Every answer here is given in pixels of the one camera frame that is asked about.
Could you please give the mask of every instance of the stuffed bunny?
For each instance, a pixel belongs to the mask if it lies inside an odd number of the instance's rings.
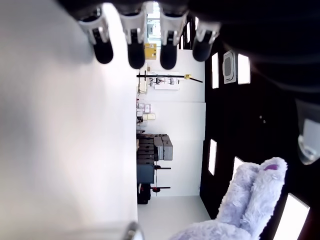
[[[274,157],[244,163],[222,199],[215,220],[192,224],[170,240],[258,240],[285,183],[287,163]]]

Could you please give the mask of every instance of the plush bunny ear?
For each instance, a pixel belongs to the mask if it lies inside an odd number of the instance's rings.
[[[234,179],[222,199],[216,219],[225,224],[240,227],[240,221],[251,198],[251,188],[256,180],[259,165],[246,162],[238,167]]]
[[[251,199],[241,220],[240,228],[256,240],[274,213],[282,187],[285,183],[287,163],[274,157],[260,165],[251,190]]]
[[[209,220],[190,225],[169,240],[250,240],[251,235],[239,227]]]

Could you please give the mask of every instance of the rectangular light fixture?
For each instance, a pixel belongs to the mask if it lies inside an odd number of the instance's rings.
[[[186,26],[186,39],[187,42],[190,42],[190,22],[188,22],[188,25]]]
[[[289,193],[273,240],[297,240],[309,209],[308,205]]]
[[[217,142],[211,139],[210,152],[209,152],[209,172],[212,175],[215,175],[216,153],[217,153]]]
[[[219,63],[218,63],[218,53],[211,57],[212,65],[212,88],[219,88]]]
[[[232,174],[232,179],[234,179],[237,168],[239,166],[241,166],[242,164],[244,164],[244,162],[242,160],[240,160],[239,158],[235,157],[234,158],[234,163],[233,163],[233,174]]]
[[[238,84],[250,83],[250,61],[247,56],[238,54]]]
[[[199,18],[195,18],[195,30],[198,28]]]

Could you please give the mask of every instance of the gray box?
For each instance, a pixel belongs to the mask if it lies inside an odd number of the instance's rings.
[[[136,160],[137,164],[155,164],[155,160],[153,158],[138,158]]]
[[[162,141],[170,141],[170,137],[169,136],[162,136]]]
[[[164,159],[164,144],[162,142],[161,137],[154,138],[154,146],[156,148],[156,152],[158,153],[159,160]]]
[[[174,146],[171,141],[163,141],[163,160],[172,161],[174,154]]]
[[[137,160],[147,159],[147,160],[153,160],[155,161],[155,155],[138,155]]]

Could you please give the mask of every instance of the gray storage bin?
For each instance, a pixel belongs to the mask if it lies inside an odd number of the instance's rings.
[[[155,151],[152,150],[140,150],[138,149],[138,155],[153,155],[155,154]]]
[[[163,160],[172,161],[174,154],[174,147],[171,141],[163,141]]]
[[[161,137],[154,138],[154,146],[155,146],[155,152],[158,153],[159,160],[163,160],[164,159],[164,144],[162,142]]]
[[[140,144],[139,145],[139,150],[153,150],[155,147],[153,144],[148,143],[148,144]]]
[[[138,155],[137,160],[138,159],[150,159],[150,160],[155,160],[155,155],[151,154],[151,155]]]

